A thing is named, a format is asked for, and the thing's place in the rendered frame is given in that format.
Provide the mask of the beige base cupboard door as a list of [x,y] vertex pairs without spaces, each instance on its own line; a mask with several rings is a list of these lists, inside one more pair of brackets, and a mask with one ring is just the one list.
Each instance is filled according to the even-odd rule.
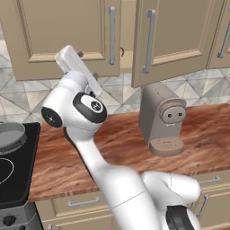
[[112,230],[112,214],[102,211],[43,221],[44,230],[48,230],[48,224],[52,224],[52,230]]
[[230,228],[230,190],[203,191],[196,202],[189,204],[194,214],[199,213],[209,195],[208,204],[199,218],[202,230],[224,230]]

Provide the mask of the black and grey stove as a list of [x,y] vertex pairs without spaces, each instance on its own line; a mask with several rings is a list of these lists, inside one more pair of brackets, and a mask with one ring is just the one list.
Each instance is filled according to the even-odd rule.
[[[0,230],[43,230],[34,202],[29,202],[31,176],[40,136],[39,122],[23,123],[27,136],[18,150],[0,155]],[[11,226],[3,219],[15,216]]]

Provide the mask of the beige coffee machine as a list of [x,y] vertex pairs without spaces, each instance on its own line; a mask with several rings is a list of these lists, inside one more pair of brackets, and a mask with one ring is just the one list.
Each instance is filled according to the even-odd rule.
[[183,151],[181,125],[186,101],[162,83],[147,84],[142,92],[138,125],[153,155],[169,157]]

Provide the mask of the beige wall cabinet door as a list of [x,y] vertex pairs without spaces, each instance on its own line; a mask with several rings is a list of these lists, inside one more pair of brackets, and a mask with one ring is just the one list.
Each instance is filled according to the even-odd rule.
[[[132,86],[139,87],[207,67],[225,0],[137,0]],[[156,10],[151,67],[146,64],[148,9]]]
[[[110,15],[115,12],[115,64],[110,57]],[[62,76],[55,55],[66,45],[84,53],[99,76],[119,74],[121,0],[0,0],[0,23],[18,81]]]
[[223,58],[218,58],[217,53],[221,50],[227,25],[230,22],[230,0],[225,0],[220,14],[216,35],[209,55],[207,69],[230,67],[230,37]]

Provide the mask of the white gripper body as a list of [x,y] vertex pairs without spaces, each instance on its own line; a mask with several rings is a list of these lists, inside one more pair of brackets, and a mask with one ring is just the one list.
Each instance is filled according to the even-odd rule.
[[86,77],[88,85],[95,96],[99,97],[102,94],[101,86],[72,46],[63,47],[56,54],[56,62],[64,73],[69,71],[81,72]]

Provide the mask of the beige wall cabinet body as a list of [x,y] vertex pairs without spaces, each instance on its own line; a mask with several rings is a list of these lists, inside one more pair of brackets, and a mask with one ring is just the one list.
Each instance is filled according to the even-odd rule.
[[121,0],[120,47],[124,48],[124,56],[120,50],[120,72],[132,72],[134,33],[137,0]]

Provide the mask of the grey metal pot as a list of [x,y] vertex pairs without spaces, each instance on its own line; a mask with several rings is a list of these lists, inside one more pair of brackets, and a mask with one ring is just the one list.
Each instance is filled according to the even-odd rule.
[[26,142],[25,127],[16,122],[0,122],[0,155],[10,154]]

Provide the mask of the beige drawer front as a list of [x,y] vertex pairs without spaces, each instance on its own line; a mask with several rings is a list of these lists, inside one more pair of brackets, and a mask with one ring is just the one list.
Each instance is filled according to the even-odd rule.
[[217,190],[230,187],[230,170],[193,175],[193,178],[197,181],[206,181],[215,179],[216,176],[219,176],[221,180],[218,182],[200,184],[201,191]]
[[74,212],[107,206],[100,191],[57,198],[52,200],[55,214],[60,217]]

